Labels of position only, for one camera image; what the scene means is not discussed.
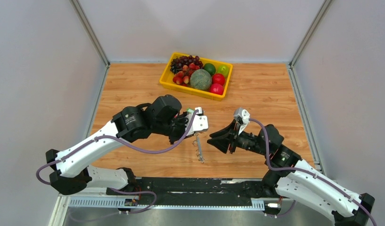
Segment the white wall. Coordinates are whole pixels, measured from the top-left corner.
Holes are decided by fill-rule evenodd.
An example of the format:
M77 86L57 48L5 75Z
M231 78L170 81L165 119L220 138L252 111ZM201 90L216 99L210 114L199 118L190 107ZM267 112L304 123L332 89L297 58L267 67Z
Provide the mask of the white wall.
M86 134L104 73L68 0L0 0L0 225L47 225L58 193L35 171Z
M385 0L335 0L296 73L326 174L385 225Z
M110 61L292 59L323 0L80 0Z

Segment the yellow tray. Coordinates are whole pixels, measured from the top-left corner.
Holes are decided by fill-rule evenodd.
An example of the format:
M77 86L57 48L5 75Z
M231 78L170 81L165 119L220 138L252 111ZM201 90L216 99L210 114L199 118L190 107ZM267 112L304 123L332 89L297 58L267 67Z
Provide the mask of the yellow tray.
M212 100L218 100L218 101L223 100L223 98L226 96L227 88L229 86L229 80L230 80L231 72L232 72L232 64L228 64L228 63L220 62L220 61L216 61L216 60L211 60L211 59L206 59L206 58L200 58L199 59L200 61L202 61L202 63L204 65L206 63L213 64L216 67L216 70L220 65L227 65L229 67L229 69L230 69L229 75L226 78L226 84L224 86L223 95L218 95L218 94L214 94L214 93L207 92L207 91L202 91L202 90L198 90L198 89L194 89L194 88L190 88L190 87L180 86L180 85L177 85L173 82L174 74L170 71L170 65L171 65L173 59L175 59L176 57L179 58L181 56L187 56L188 57L189 55L182 54L182 53L173 53L172 54L172 57L170 58L169 62L167 63L167 66L164 69L162 76L160 77L159 83L162 84L162 86L165 87L166 89L172 89L172 90L180 91L183 93L189 93L189 94L197 95L200 97L206 97L206 98L209 98Z

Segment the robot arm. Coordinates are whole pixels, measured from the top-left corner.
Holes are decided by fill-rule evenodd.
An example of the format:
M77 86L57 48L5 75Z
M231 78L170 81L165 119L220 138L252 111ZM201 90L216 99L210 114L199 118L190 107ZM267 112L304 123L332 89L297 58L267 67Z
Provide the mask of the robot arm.
M243 132L248 123L249 113L239 108L234 113L233 122L228 127L212 133L207 142L223 153L233 153L239 147L266 156L264 131L261 130L257 136ZM365 226L369 217L358 204L370 212L374 204L371 195L359 195L336 184L310 166L300 155L284 146L284 138L273 125L267 125L265 128L269 138L271 167L262 182L269 192L297 200L334 221L335 225ZM285 167L289 170L271 170ZM303 170L291 170L291 167ZM338 192L336 188L343 190L350 198Z
M47 163L58 162L51 165L54 172L49 176L50 185L65 195L86 187L126 188L126 191L132 191L135 179L131 169L102 169L90 164L121 145L131 146L130 143L148 138L152 133L168 136L173 144L184 134L191 137L196 132L208 130L207 116L203 115L202 108L197 107L196 114L180 113L180 110L181 103L170 95L158 97L152 104L128 106L99 131L75 146L63 151L47 151Z

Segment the cantaloupe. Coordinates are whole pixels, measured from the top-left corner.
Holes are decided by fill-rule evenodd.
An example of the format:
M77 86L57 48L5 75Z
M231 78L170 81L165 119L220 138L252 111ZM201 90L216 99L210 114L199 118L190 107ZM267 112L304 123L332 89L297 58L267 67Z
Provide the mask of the cantaloupe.
M194 89L208 90L212 84L212 77L209 72L204 69L199 69L192 73L189 83Z

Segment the wooden surface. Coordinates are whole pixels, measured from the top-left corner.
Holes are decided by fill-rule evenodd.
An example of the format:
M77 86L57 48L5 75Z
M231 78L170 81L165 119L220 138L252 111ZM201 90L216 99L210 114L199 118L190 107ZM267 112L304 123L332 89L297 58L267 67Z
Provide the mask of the wooden surface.
M103 156L94 166L116 169L131 168L137 177L211 177L262 178L267 172L264 156L243 149L223 154L207 144L209 134L230 124L238 107L247 109L251 118L264 125L274 124L285 137L284 145L313 164L309 145L284 64L234 64L228 93L224 100L213 101L168 90L159 84L166 64L111 64L99 103L92 133L104 126L126 106L153 102L158 96L171 94L178 98L183 110L201 106L208 116L209 130L200 134L205 163L199 162L193 137L163 154L144 154L127 147ZM246 132L258 134L253 122ZM161 150L170 146L168 138L151 135L135 146Z

